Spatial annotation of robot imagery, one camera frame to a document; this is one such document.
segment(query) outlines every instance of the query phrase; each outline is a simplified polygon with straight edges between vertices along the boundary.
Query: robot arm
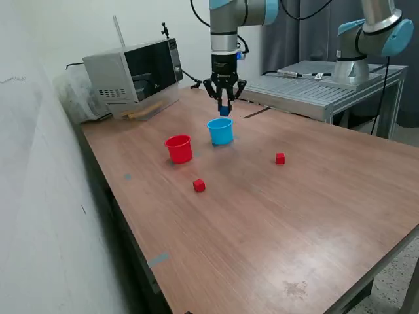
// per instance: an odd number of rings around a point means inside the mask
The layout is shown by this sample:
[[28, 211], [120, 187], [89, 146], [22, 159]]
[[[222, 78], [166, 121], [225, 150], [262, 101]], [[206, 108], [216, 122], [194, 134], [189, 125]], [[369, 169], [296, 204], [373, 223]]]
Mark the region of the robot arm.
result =
[[[395, 56], [406, 49], [414, 25], [403, 19], [394, 0], [361, 0], [365, 19], [342, 24], [332, 80], [337, 84], [359, 84], [369, 79], [366, 57]], [[240, 26], [271, 24], [278, 15], [278, 0], [209, 0], [211, 12], [211, 78], [204, 81], [210, 97], [218, 102], [221, 116], [231, 112], [231, 102], [246, 86], [237, 74], [237, 29]], [[238, 91], [233, 94], [237, 83]], [[227, 106], [223, 105], [227, 91]]]
[[[242, 93], [246, 81], [237, 74], [237, 29], [240, 26], [271, 24], [278, 15], [278, 0], [210, 0], [212, 75], [204, 81], [210, 97], [218, 102], [221, 116], [231, 112], [231, 102]], [[233, 93], [233, 86], [238, 91]], [[223, 105], [223, 90], [227, 92], [227, 106]]]
[[332, 80], [361, 84], [370, 77], [368, 55], [396, 56], [410, 43], [414, 24], [403, 19], [394, 0], [361, 0], [365, 19], [342, 24]]

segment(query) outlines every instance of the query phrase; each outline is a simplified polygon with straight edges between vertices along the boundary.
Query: red cube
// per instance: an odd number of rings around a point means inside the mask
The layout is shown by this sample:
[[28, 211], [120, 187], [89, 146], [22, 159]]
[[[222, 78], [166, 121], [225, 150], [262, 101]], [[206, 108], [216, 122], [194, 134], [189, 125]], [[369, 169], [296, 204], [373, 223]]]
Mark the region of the red cube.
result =
[[279, 152], [276, 154], [276, 164], [285, 165], [285, 153]]
[[198, 179], [198, 180], [194, 181], [194, 189], [197, 192], [203, 192], [205, 190], [204, 180]]

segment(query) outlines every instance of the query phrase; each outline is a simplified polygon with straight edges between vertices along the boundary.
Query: black cable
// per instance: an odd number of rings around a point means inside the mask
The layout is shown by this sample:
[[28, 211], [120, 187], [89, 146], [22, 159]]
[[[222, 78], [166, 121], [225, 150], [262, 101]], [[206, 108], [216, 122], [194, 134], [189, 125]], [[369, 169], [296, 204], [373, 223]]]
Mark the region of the black cable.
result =
[[[266, 75], [266, 74], [269, 74], [269, 73], [278, 73], [278, 72], [277, 71], [266, 71], [266, 72], [262, 73], [262, 76]], [[314, 77], [317, 74], [319, 74], [319, 73], [303, 73], [303, 74], [297, 73], [297, 77], [304, 77], [306, 75], [311, 75], [312, 77]], [[322, 73], [322, 74], [323, 74], [324, 77], [331, 77], [332, 76], [332, 73]]]
[[65, 69], [68, 69], [68, 67], [71, 67], [72, 65], [80, 65], [80, 64], [84, 64], [84, 62], [67, 64], [67, 66], [65, 67]]
[[315, 16], [317, 13], [320, 13], [325, 7], [327, 7], [333, 0], [328, 0], [328, 2], [326, 2], [326, 4], [324, 6], [322, 6], [320, 9], [318, 9], [317, 11], [315, 11], [315, 13], [310, 14], [309, 16], [305, 16], [304, 18], [297, 18], [296, 16], [292, 16], [291, 13], [288, 12], [287, 8], [285, 7], [283, 0], [280, 0], [281, 3], [281, 7], [283, 9], [283, 11], [286, 13], [286, 15], [288, 15], [290, 18], [292, 18], [293, 20], [296, 21], [303, 21], [303, 20], [307, 20], [309, 18], [312, 18], [313, 16]]
[[244, 19], [243, 19], [243, 24], [246, 24], [247, 22], [247, 18], [249, 17], [249, 0], [244, 0], [244, 7], [245, 7], [245, 13], [244, 13]]
[[[192, 8], [192, 11], [194, 12], [194, 14], [195, 14], [195, 16], [196, 16], [196, 18], [201, 22], [201, 23], [203, 23], [205, 26], [208, 26], [208, 27], [211, 27], [207, 22], [205, 22], [203, 19], [201, 19], [201, 17], [198, 15], [198, 13], [197, 13], [197, 11], [195, 10], [195, 6], [194, 6], [194, 2], [193, 2], [193, 0], [190, 0], [191, 1], [191, 8]], [[244, 44], [244, 51], [243, 51], [243, 54], [248, 54], [249, 52], [250, 52], [250, 50], [249, 50], [249, 46], [247, 45], [247, 43], [246, 43], [246, 41], [243, 39], [243, 37], [242, 36], [240, 36], [239, 34], [237, 34], [237, 37], [239, 38], [239, 40], [241, 40], [242, 42], [243, 42], [243, 44]]]
[[193, 80], [196, 84], [191, 86], [191, 89], [193, 88], [199, 88], [202, 84], [201, 80], [198, 80], [197, 78], [194, 78], [192, 75], [187, 73], [185, 70], [182, 69], [183, 74], [185, 74], [187, 77], [189, 77], [191, 80]]
[[375, 119], [374, 119], [374, 124], [373, 124], [373, 128], [371, 130], [371, 135], [374, 134], [375, 124], [377, 122], [378, 116], [380, 115], [380, 111], [381, 111], [381, 107], [382, 107], [382, 101], [383, 101], [384, 95], [386, 93], [386, 85], [387, 85], [387, 77], [388, 77], [388, 68], [389, 67], [390, 67], [390, 57], [387, 57], [386, 75], [384, 76], [384, 85], [382, 87], [380, 102], [378, 103], [377, 115], [375, 116]]

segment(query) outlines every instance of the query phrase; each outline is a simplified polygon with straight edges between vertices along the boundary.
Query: metal table leg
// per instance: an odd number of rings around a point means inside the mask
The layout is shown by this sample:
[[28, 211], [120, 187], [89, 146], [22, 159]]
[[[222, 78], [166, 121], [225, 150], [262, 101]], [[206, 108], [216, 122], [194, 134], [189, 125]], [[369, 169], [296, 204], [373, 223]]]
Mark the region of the metal table leg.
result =
[[386, 88], [377, 127], [377, 136], [379, 137], [385, 139], [393, 137], [404, 83], [405, 80], [402, 77], [398, 84]]
[[328, 118], [326, 118], [325, 122], [328, 124], [333, 124], [333, 114], [331, 114]]
[[419, 313], [419, 261], [414, 268], [409, 289], [407, 289], [405, 301], [399, 314], [418, 314]]
[[374, 281], [372, 280], [364, 289], [361, 290], [360, 293], [356, 295], [354, 299], [352, 299], [351, 302], [348, 303], [348, 305], [343, 309], [342, 314], [349, 313], [355, 306], [360, 304], [365, 298], [369, 297], [371, 295], [371, 291], [373, 291], [373, 285]]

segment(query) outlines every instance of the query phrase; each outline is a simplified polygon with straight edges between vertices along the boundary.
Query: white wall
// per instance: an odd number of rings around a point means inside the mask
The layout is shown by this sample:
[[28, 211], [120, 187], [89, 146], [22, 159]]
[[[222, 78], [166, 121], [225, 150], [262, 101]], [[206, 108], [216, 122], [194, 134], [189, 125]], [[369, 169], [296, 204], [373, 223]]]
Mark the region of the white wall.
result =
[[[211, 74], [210, 31], [192, 13], [189, 0], [15, 0], [48, 76], [57, 77], [66, 64], [109, 48], [120, 46], [113, 24], [116, 14], [126, 45], [162, 39], [161, 23], [166, 22], [170, 36], [177, 39], [184, 70], [198, 79]], [[194, 0], [205, 21], [209, 21], [208, 0]], [[259, 26], [239, 30], [251, 53], [239, 64], [243, 77], [261, 70]], [[190, 85], [185, 79], [183, 85]]]
[[103, 194], [99, 205], [12, 1], [0, 3], [0, 313], [140, 313], [123, 295]]

